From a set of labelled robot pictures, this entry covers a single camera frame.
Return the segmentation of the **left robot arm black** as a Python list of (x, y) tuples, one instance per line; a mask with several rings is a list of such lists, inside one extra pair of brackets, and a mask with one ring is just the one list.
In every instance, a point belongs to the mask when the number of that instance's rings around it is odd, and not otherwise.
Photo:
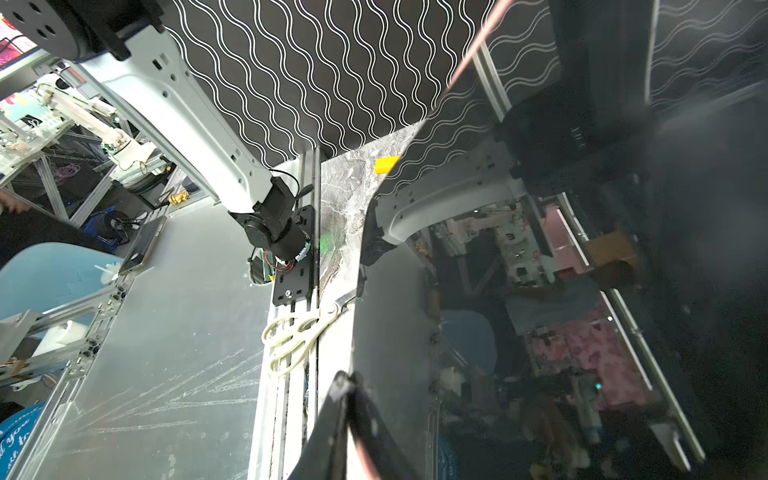
[(118, 96), (204, 178), (250, 243), (285, 264), (311, 238), (296, 196), (250, 155), (187, 71), (158, 1), (4, 1), (1, 12), (37, 46), (79, 65)]

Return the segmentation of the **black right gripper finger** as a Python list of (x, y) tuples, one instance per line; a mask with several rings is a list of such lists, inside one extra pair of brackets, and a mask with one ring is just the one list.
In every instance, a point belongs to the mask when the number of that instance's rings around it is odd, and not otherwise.
[(322, 404), (312, 434), (289, 474), (291, 479), (344, 479), (348, 439), (367, 479), (417, 479), (358, 373), (339, 371)]

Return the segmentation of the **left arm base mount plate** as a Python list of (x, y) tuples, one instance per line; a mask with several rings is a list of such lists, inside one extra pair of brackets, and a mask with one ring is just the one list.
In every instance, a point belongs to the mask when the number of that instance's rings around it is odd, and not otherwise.
[(312, 205), (301, 207), (292, 220), (305, 235), (305, 244), (296, 256), (283, 260), (272, 252), (255, 248), (247, 260), (251, 282), (272, 285), (272, 304), (275, 306), (310, 301), (318, 278), (316, 209)]

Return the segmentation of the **phone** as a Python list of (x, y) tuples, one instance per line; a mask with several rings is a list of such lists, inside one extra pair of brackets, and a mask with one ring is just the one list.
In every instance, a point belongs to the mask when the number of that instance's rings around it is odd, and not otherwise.
[(767, 475), (767, 5), (420, 1), (448, 87), (376, 191), (349, 400), (380, 479)]

